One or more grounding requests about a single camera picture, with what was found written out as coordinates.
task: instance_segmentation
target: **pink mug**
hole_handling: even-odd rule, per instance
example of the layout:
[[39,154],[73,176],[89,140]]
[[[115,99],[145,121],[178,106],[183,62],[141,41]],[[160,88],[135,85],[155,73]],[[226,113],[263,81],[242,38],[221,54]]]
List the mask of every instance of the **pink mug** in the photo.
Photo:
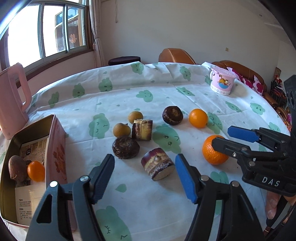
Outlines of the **pink mug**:
[[[16,78],[19,78],[26,102],[23,104],[17,91]],[[20,63],[0,72],[0,127],[8,140],[20,131],[28,121],[26,112],[31,104],[32,95],[27,82],[25,70]]]
[[221,95],[229,95],[236,78],[235,74],[218,66],[214,66],[211,69],[211,89]]

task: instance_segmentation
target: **red flower decoration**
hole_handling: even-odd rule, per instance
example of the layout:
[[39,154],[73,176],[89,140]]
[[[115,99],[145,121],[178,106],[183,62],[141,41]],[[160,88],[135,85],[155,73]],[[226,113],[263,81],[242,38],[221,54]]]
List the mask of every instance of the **red flower decoration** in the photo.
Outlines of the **red flower decoration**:
[[252,83],[248,79],[244,79],[244,84],[247,85],[247,86],[249,86],[251,89],[254,88],[253,85],[252,85]]
[[239,72],[237,72],[235,69],[232,69],[232,72],[236,73],[237,76],[239,77],[239,80],[240,80],[241,82],[243,82],[243,80],[242,80],[242,76],[240,75]]
[[257,83],[257,92],[263,93],[263,85],[261,83]]

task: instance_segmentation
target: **brown leather sofa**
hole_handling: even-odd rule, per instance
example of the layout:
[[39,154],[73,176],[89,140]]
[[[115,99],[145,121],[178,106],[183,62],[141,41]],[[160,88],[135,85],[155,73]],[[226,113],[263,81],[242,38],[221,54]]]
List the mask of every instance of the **brown leather sofa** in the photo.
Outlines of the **brown leather sofa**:
[[[178,48],[166,48],[164,49],[158,58],[159,62],[170,62],[170,63],[183,63],[183,64],[196,64],[193,58],[183,49]],[[227,67],[235,69],[244,78],[254,81],[254,75],[258,78],[261,84],[263,84],[263,98],[276,110],[281,116],[283,121],[287,121],[287,111],[283,108],[278,107],[278,103],[267,93],[267,86],[264,83],[263,78],[255,71],[243,66],[239,63],[222,60],[219,62],[213,62],[212,64],[217,65],[221,68],[227,69]]]

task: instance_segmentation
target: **mandarin orange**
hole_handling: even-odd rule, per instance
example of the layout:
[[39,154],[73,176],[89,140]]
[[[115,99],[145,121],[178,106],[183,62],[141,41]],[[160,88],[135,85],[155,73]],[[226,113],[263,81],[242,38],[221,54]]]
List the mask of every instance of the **mandarin orange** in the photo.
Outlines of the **mandarin orange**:
[[201,109],[194,109],[190,112],[188,120],[196,128],[204,128],[207,125],[208,116]]
[[205,142],[202,146],[202,154],[204,158],[207,160],[208,163],[212,165],[220,165],[227,161],[228,157],[226,154],[221,152],[215,151],[212,147],[212,140],[216,137],[224,138],[220,135],[212,135],[205,139]]
[[31,162],[27,167],[28,176],[35,182],[45,179],[45,168],[39,161]]

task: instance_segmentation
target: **sky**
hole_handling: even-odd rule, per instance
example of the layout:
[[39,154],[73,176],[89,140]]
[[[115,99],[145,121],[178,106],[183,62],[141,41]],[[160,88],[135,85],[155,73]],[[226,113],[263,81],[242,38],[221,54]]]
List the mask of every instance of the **sky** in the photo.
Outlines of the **sky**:
[[[10,22],[8,30],[8,56],[10,65],[21,63],[26,67],[41,59],[38,46],[39,5],[27,6]],[[44,6],[43,37],[45,55],[57,53],[55,39],[55,15],[62,6]]]

